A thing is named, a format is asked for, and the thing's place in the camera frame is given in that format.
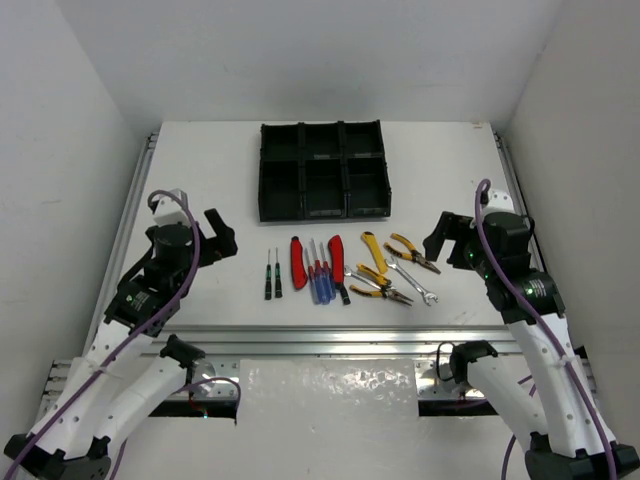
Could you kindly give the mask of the yellow pliers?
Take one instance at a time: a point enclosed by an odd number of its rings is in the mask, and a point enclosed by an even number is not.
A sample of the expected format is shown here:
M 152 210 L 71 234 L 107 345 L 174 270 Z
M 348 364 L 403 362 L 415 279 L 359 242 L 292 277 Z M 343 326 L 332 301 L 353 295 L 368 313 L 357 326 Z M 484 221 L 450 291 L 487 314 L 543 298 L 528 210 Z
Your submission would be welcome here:
M 356 293 L 357 295 L 366 298 L 383 298 L 407 306 L 411 306 L 413 304 L 413 300 L 410 297 L 400 293 L 397 288 L 392 285 L 392 281 L 383 274 L 380 274 L 379 272 L 371 269 L 364 264 L 357 264 L 356 269 L 352 270 L 369 278 L 376 284 L 376 287 L 372 287 L 356 280 L 357 282 L 369 286 L 369 289 L 363 289 L 355 284 L 350 285 L 349 290 Z
M 400 242 L 406 249 L 406 251 L 400 251 L 394 248 L 389 242 L 385 242 L 383 247 L 393 256 L 401 258 L 403 260 L 411 261 L 414 264 L 418 264 L 421 267 L 440 275 L 441 271 L 417 249 L 417 247 L 406 237 L 392 233 L 391 239 Z

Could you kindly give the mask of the red utility knife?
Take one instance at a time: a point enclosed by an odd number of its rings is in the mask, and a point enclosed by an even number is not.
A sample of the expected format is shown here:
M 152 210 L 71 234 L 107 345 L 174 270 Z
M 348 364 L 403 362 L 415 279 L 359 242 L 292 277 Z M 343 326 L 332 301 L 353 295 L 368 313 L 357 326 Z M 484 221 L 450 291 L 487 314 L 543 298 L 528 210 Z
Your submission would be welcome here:
M 331 257 L 331 272 L 338 289 L 344 284 L 344 246 L 339 235 L 334 235 L 328 241 Z
M 293 286 L 296 290 L 303 289 L 308 276 L 304 266 L 303 246 L 298 236 L 293 236 L 290 242 L 290 263 Z

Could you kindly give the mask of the green black screwdriver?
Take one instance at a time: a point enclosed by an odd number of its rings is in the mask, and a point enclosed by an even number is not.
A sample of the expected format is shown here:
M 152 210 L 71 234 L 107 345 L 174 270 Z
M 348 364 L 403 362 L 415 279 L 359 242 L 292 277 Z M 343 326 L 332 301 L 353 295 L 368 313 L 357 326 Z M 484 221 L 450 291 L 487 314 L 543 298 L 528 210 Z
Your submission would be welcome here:
M 346 288 L 346 286 L 344 284 L 341 284 L 339 287 L 339 292 L 341 295 L 341 299 L 342 299 L 342 303 L 344 306 L 350 305 L 351 304 L 351 300 L 349 297 L 349 293 L 348 290 Z

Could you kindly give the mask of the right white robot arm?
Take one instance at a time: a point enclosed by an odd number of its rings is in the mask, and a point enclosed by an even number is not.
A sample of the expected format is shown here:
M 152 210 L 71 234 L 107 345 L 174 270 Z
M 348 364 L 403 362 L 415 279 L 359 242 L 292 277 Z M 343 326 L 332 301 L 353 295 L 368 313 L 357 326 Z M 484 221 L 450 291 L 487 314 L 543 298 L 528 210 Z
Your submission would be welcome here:
M 554 280 L 531 266 L 534 222 L 512 212 L 492 212 L 480 222 L 443 212 L 424 240 L 425 256 L 473 270 L 490 303 L 520 347 L 537 398 L 509 379 L 487 341 L 453 348 L 449 365 L 458 384 L 480 390 L 524 450 L 532 479 L 622 479 L 639 468 L 639 455 L 606 426 L 568 334 L 564 304 Z

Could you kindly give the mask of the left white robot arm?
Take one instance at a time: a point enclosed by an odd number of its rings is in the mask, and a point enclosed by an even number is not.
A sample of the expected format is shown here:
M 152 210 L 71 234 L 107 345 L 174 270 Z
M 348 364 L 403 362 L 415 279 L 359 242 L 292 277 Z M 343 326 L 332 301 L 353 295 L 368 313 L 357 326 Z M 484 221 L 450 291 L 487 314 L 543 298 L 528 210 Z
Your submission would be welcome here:
M 13 435 L 4 453 L 37 479 L 114 478 L 133 430 L 168 397 L 208 397 L 222 382 L 205 353 L 172 334 L 147 369 L 120 386 L 131 367 L 180 308 L 195 272 L 233 256 L 235 232 L 210 209 L 214 237 L 179 214 L 161 216 L 146 235 L 149 250 L 123 276 L 93 343 L 46 414 Z

